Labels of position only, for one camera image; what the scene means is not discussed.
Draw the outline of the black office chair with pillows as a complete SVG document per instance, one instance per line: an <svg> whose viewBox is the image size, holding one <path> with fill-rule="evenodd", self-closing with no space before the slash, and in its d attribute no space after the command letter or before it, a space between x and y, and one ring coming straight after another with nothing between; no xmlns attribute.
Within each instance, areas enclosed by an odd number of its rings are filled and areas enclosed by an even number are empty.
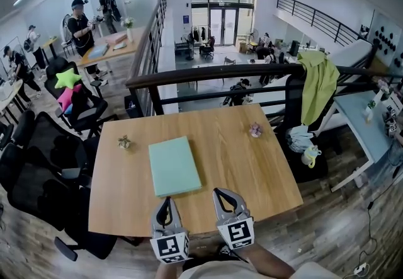
<svg viewBox="0 0 403 279"><path fill-rule="evenodd" d="M56 73L64 72L70 68L74 68L75 73L79 74L77 65L75 62L69 62L63 57L52 60L46 68L46 81L44 82L45 89L56 99L64 92L65 88L55 89L57 82ZM91 86L95 87L98 94L95 95L85 85L81 79L75 84L81 84L82 88L80 92L72 96L72 113L65 115L62 111L61 105L58 103L58 107L55 114L60 118L67 127L74 130L78 134L83 131L88 131L89 136L99 135L102 129L102 125L108 121L117 121L118 116L112 114L106 116L106 110L108 109L108 103L103 99L99 87L101 83L99 81L93 81Z"/></svg>

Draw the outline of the mint green board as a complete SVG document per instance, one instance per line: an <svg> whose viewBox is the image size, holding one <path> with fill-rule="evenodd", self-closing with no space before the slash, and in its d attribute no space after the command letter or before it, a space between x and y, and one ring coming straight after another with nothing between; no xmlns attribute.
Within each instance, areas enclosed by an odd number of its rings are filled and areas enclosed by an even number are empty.
<svg viewBox="0 0 403 279"><path fill-rule="evenodd" d="M179 195L202 187L186 136L149 145L149 159L157 197Z"/></svg>

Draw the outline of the person's right forearm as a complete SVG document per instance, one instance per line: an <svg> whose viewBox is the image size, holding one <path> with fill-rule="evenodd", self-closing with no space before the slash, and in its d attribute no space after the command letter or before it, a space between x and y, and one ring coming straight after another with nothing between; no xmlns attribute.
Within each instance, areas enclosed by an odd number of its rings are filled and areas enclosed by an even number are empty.
<svg viewBox="0 0 403 279"><path fill-rule="evenodd" d="M295 270L290 265L259 244L250 245L245 253L258 273L262 275L274 279L290 279L295 274Z"/></svg>

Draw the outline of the black balcony railing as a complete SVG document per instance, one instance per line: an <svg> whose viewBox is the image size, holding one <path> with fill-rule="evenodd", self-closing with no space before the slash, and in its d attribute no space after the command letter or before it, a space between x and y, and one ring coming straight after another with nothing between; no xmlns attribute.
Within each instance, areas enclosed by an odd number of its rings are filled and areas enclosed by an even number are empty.
<svg viewBox="0 0 403 279"><path fill-rule="evenodd" d="M373 77L388 78L388 85L399 84L399 81L403 79L402 74L375 72L359 67L338 66L337 68L339 73L344 77L338 80L337 91L334 94L335 96L360 93L364 91L374 91L377 89L377 83L372 80ZM215 65L195 69L159 72L143 76L138 76L135 72L131 72L130 77L126 81L125 85L134 97L137 96L136 90L146 89L150 96L148 102L154 105L156 113L160 115L164 113L164 105L174 103L221 98L234 93L258 94L286 91L286 86L270 86L268 88L255 88L237 92L220 91L216 93L206 93L192 96L175 96L173 98L167 98L164 100L161 98L161 95L158 91L159 86L168 86L172 84L208 81L212 79L229 79L236 77L259 77L263 75L294 75L298 77L305 77L306 73L301 64Z"/></svg>

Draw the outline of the white vase with green plant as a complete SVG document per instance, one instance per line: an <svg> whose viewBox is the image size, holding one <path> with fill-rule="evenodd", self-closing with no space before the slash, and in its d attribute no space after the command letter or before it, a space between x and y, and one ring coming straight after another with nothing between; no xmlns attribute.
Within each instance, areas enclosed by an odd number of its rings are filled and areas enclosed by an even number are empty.
<svg viewBox="0 0 403 279"><path fill-rule="evenodd" d="M371 100L368 102L365 110L364 110L364 117L366 123L370 123L372 118L373 118L373 109L376 107L376 102L374 100Z"/></svg>

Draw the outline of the person's left forearm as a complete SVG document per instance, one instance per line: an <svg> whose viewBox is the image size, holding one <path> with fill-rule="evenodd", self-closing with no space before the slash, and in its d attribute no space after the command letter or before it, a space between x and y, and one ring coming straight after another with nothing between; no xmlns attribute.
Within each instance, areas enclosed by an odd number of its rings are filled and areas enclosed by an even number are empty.
<svg viewBox="0 0 403 279"><path fill-rule="evenodd" d="M155 279L189 279L188 275L178 275L178 269L182 268L184 265L184 261L180 263L160 263Z"/></svg>

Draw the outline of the white vase with flowers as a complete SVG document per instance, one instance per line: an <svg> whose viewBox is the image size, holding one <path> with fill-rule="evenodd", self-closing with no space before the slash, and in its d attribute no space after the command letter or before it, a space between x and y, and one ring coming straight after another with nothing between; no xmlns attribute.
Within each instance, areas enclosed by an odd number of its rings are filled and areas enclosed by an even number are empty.
<svg viewBox="0 0 403 279"><path fill-rule="evenodd" d="M126 28L127 30L127 38L132 43L133 42L133 33L132 29L134 26L135 20L132 17L126 17L125 19L121 20L121 26Z"/></svg>

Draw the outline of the pink star pillow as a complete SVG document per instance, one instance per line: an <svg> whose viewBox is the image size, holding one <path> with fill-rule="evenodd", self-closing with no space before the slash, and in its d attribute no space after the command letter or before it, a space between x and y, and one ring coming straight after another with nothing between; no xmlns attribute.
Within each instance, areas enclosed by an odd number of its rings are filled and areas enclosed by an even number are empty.
<svg viewBox="0 0 403 279"><path fill-rule="evenodd" d="M81 84L74 86L72 89L65 88L64 92L59 96L57 102L61 105L62 111L65 112L72 104L72 96L80 92L82 88Z"/></svg>

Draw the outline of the round white table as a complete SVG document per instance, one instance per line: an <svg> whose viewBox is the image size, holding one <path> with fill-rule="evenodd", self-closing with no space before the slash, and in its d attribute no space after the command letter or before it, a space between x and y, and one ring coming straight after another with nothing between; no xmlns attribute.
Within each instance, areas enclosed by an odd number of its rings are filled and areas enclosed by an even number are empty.
<svg viewBox="0 0 403 279"><path fill-rule="evenodd" d="M11 84L9 81L6 81L0 86L0 117L3 117L5 114L7 114L15 124L18 124L18 119L9 109L9 105L13 103L20 113L23 113L26 110L26 107L22 103L18 94L22 85L22 81L16 81L13 84Z"/></svg>

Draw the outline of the lime green cloth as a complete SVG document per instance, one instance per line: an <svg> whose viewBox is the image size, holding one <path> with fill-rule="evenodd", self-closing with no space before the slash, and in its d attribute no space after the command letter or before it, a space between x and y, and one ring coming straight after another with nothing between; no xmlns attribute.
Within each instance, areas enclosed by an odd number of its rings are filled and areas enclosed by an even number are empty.
<svg viewBox="0 0 403 279"><path fill-rule="evenodd" d="M301 123L309 126L321 115L337 89L338 68L320 51L306 51L297 55L306 76L302 92Z"/></svg>

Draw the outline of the long wooden background table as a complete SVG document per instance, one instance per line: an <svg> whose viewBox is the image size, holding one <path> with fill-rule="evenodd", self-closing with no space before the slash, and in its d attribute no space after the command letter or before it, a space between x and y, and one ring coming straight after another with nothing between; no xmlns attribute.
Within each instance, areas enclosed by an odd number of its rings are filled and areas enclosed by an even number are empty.
<svg viewBox="0 0 403 279"><path fill-rule="evenodd" d="M77 68L83 71L88 79L89 74L86 72L86 68L95 64L103 64L107 73L112 73L113 68L110 62L136 53L144 31L144 27L130 29L131 40L128 38L127 33L124 32L95 40L94 46L84 54L77 64Z"/></svg>

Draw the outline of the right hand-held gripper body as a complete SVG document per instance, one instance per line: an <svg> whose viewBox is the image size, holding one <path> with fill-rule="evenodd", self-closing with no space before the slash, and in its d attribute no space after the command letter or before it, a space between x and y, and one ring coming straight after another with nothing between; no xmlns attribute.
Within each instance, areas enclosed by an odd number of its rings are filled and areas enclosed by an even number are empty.
<svg viewBox="0 0 403 279"><path fill-rule="evenodd" d="M255 242L254 219L251 216L232 217L216 223L217 229L229 249L236 250Z"/></svg>

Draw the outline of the large glass entrance window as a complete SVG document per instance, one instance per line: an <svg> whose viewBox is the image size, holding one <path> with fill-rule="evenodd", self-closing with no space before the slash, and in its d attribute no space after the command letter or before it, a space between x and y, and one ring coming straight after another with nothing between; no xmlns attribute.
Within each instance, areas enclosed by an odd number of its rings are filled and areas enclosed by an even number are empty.
<svg viewBox="0 0 403 279"><path fill-rule="evenodd" d="M255 0L191 0L192 30L198 43L210 37L220 46L251 33Z"/></svg>

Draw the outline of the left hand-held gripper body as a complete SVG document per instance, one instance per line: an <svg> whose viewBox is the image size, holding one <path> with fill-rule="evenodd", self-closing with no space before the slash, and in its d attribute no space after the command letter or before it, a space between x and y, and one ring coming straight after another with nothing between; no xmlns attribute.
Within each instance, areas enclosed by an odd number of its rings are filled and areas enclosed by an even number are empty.
<svg viewBox="0 0 403 279"><path fill-rule="evenodd" d="M188 259L190 240L184 228L158 229L154 231L150 243L161 263L179 263Z"/></svg>

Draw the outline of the light blue table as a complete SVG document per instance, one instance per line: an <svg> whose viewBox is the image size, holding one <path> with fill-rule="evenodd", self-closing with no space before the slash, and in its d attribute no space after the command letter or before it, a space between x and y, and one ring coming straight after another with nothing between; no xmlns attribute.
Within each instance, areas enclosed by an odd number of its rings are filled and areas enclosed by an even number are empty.
<svg viewBox="0 0 403 279"><path fill-rule="evenodd" d="M387 111L386 107L383 104L377 104L372 110L371 119L366 119L365 110L374 97L374 91L365 91L334 98L335 109L345 118L368 160L351 175L333 186L332 192L359 178L368 168L381 160L390 149L392 138L385 134L385 124L382 118L382 114Z"/></svg>

